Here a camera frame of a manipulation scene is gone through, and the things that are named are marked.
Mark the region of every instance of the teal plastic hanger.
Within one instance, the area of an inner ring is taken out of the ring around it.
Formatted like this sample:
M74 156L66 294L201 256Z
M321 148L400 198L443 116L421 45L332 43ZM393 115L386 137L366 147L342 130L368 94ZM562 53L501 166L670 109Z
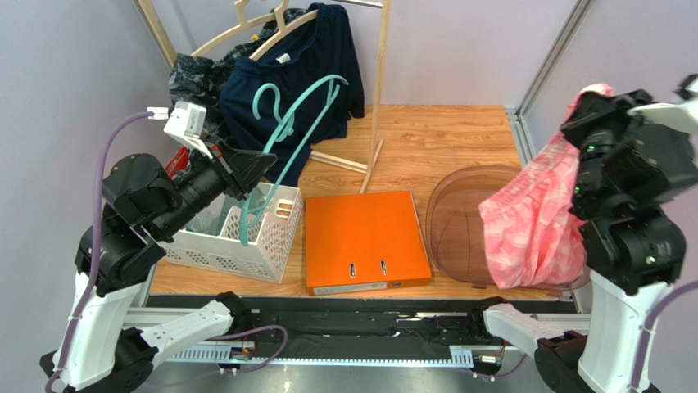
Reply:
M329 81L329 86L327 89L327 101L324 104L323 110L320 111L320 114L318 115L317 119L315 119L315 122L313 123L313 125L311 125L310 129L308 129L308 132L301 140L301 143L299 143L298 147L296 147L296 150L291 155L291 159L283 168L283 170L281 171L281 175L279 175L279 178L276 180L276 183L271 188L269 195L266 196L264 204L254 209L250 209L250 198L247 198L247 200L245 200L242 204L242 212L240 214L240 243L243 246L249 245L247 241L247 228L254 227L264 216L262 213L264 213L264 210L271 201L271 197L276 192L276 189L279 188L279 185L281 184L283 177L286 176L288 169L291 168L291 164L296 159L296 156L298 156L298 153L301 151L303 146L305 146L306 142L308 142L308 139L315 131L315 128L317 128L324 114L327 113L329 107L332 105L334 100L337 99L340 86L334 85L335 79L339 79L345 85L349 84L349 82L347 82L346 79L339 75L327 75L322 79L319 79L317 82L312 84L305 92L303 92L303 94L301 94L301 96L293 103L293 105L291 105L291 107L288 108L288 111L286 112L286 115L283 118L279 115L279 105L281 104L281 92L279 91L279 88L277 88L275 84L264 84L259 89L257 89L255 98L252 101L252 114L255 116L255 119L257 120L261 119L259 112L259 100L261 98L262 93L268 89L271 89L274 92L274 118L276 119L277 123L279 123L279 125L276 126L274 133L271 134L271 138L269 138L269 141L266 143L264 147L263 152L269 153L271 151L271 147L274 145L275 142L281 142L287 136L293 133L293 123L296 119L296 109L298 109L298 107L306 100L306 98L308 98L308 96L310 96L311 93L313 93L315 90L317 90L317 88L322 86L322 84ZM249 218L247 217L247 215L249 214L255 216L252 219L252 221L248 222Z

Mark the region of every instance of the wooden floor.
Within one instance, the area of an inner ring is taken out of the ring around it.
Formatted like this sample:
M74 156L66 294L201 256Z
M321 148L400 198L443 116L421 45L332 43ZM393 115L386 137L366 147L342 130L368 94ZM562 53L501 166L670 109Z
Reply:
M369 155L370 122L370 113L364 119L352 120L347 139L325 141L315 145L315 149L365 163ZM474 165L503 164L519 167L509 122L501 106L382 106L378 137L385 143L367 192L411 190L422 226L432 190L449 173ZM357 193L363 177L363 174L311 160L301 176L301 193L305 198ZM234 291L240 295L308 296L305 285L304 234L305 223L301 217L280 284L180 266L162 260L151 293L215 294ZM541 290L499 291L494 286L476 289L467 282L448 278L433 265L432 271L432 282L426 287L334 296L547 298L547 293Z

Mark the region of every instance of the pink garment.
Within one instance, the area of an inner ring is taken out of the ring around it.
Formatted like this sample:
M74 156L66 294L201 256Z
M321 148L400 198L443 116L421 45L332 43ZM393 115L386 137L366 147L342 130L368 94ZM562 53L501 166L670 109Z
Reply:
M567 107L568 119L582 93L607 96L607 84L584 88ZM500 289L560 285L579 278L586 253L572 205L579 150L558 131L514 180L478 208L484 222L485 255Z

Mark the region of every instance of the dark blue garment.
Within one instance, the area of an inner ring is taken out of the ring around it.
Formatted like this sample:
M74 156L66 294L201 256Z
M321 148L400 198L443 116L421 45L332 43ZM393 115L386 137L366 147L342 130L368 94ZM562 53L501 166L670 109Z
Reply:
M359 62L347 11L341 6L314 3L308 12L318 10L317 18L291 32L274 45L259 61L241 57L220 94L219 108L223 113L235 142L242 149L262 150L276 129L274 94L268 90L260 99L261 120L252 114L252 100L263 84L275 84L281 92L279 114L284 117L288 108L315 81L326 75L337 74L349 82L341 85L337 99L310 136L310 143L325 139L345 138L347 121L364 117L364 88L361 84ZM290 56L279 62L277 58ZM291 154L315 122L327 100L329 84L316 89L296 110L293 134L277 142L271 152L277 163L266 178L275 182L288 163ZM310 144L299 152L286 173L282 184L296 187L303 167L310 157Z

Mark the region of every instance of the orange binder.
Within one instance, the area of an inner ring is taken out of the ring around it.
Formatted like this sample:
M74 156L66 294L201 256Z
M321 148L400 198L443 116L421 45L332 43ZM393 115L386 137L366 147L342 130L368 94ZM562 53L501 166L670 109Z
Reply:
M432 274L409 191L306 199L311 295L416 287Z

